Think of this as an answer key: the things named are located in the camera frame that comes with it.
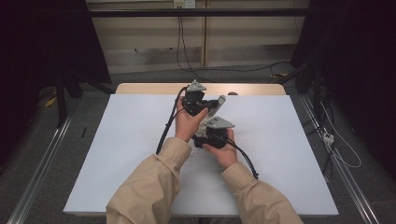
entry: person's right hand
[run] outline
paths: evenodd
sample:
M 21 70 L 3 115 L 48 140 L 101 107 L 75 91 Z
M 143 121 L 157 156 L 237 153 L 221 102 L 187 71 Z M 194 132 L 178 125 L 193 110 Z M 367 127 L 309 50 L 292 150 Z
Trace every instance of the person's right hand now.
M 230 138 L 233 142 L 233 129 L 227 128 L 228 138 Z M 232 164 L 238 162 L 238 157 L 236 155 L 236 148 L 231 146 L 230 144 L 226 144 L 223 148 L 212 147 L 208 144 L 203 144 L 204 149 L 208 150 L 210 153 L 215 155 L 218 159 L 219 164 L 227 169 Z

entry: black horizontal bar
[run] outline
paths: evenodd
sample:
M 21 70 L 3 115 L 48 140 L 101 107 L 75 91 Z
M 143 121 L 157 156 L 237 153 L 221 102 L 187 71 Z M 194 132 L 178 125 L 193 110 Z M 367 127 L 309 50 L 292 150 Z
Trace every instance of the black horizontal bar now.
M 54 16 L 105 17 L 300 17 L 327 16 L 332 10 L 324 8 L 189 8 L 189 9 L 92 9 L 81 10 L 39 10 L 39 14 Z

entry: white cable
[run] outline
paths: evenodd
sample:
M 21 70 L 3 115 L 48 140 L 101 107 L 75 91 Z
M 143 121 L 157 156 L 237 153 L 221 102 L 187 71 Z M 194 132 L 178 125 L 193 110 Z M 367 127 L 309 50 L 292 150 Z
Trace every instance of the white cable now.
M 329 120 L 330 125 L 332 125 L 332 120 L 330 119 L 329 114 L 326 111 L 326 108 L 324 107 L 323 103 L 320 102 L 321 106 L 323 107 L 324 113 L 326 114 L 327 119 Z M 344 161 L 339 155 L 337 155 L 337 153 L 335 153 L 332 150 L 332 147 L 327 143 L 327 145 L 329 146 L 330 151 L 334 154 L 334 157 L 337 158 L 339 161 L 341 161 L 343 164 L 345 164 L 346 166 L 349 166 L 351 168 L 359 168 L 361 167 L 361 158 L 359 157 L 358 153 L 356 153 L 356 151 L 353 149 L 353 147 L 341 136 L 341 134 L 339 132 L 337 132 L 337 130 L 334 128 L 334 126 L 332 125 L 332 129 L 335 131 L 335 133 L 346 143 L 347 146 L 349 146 L 349 148 L 352 150 L 352 152 L 356 155 L 356 157 L 359 160 L 359 165 L 351 165 L 349 163 L 347 163 L 346 161 Z

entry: person's left hand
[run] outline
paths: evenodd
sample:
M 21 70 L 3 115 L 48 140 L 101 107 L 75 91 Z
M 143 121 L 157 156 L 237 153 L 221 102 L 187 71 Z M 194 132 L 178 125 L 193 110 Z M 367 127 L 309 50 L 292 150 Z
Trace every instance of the person's left hand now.
M 209 109 L 204 108 L 199 114 L 193 117 L 183 108 L 181 104 L 183 99 L 184 96 L 180 96 L 177 102 L 175 137 L 188 143 L 198 131 L 199 124 L 206 117 Z

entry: tan long-sleeve shirt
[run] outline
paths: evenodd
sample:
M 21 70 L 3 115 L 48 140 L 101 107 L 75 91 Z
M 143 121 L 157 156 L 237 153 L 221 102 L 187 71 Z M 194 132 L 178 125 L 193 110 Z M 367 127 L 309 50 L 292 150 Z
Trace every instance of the tan long-sleeve shirt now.
M 113 195 L 106 207 L 107 224 L 168 223 L 180 190 L 180 168 L 190 153 L 186 142 L 168 138 L 160 154 L 142 161 Z M 238 201 L 243 223 L 303 223 L 282 193 L 256 180 L 241 162 L 222 177 Z

